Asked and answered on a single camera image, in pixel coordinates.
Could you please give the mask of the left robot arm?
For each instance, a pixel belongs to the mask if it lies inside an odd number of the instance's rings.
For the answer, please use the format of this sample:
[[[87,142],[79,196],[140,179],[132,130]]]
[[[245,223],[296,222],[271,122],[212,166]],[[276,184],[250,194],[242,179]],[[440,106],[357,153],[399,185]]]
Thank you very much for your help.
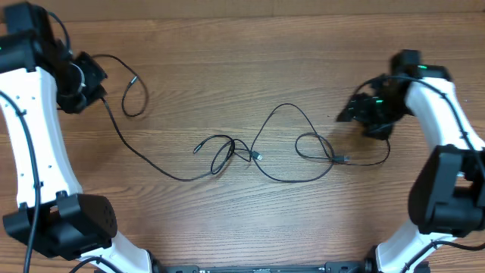
[[[5,215],[6,233],[27,253],[88,263],[103,272],[155,272],[151,253],[117,227],[108,199],[85,194],[65,149],[60,111],[78,114],[105,90],[93,58],[72,56],[52,32],[52,14],[20,2],[3,10],[1,109],[17,171],[18,210]]]

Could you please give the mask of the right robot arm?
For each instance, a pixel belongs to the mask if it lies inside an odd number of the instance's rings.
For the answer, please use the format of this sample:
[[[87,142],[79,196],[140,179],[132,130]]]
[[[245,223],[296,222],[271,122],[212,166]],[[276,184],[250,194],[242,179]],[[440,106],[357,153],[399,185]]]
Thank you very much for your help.
[[[388,140],[398,121],[414,116],[430,154],[409,192],[407,222],[372,249],[363,270],[429,272],[425,259],[442,246],[481,251],[483,244],[456,243],[484,229],[484,141],[459,105],[449,71],[403,49],[388,74],[365,85],[373,94],[356,88],[337,121],[357,121],[364,136]]]

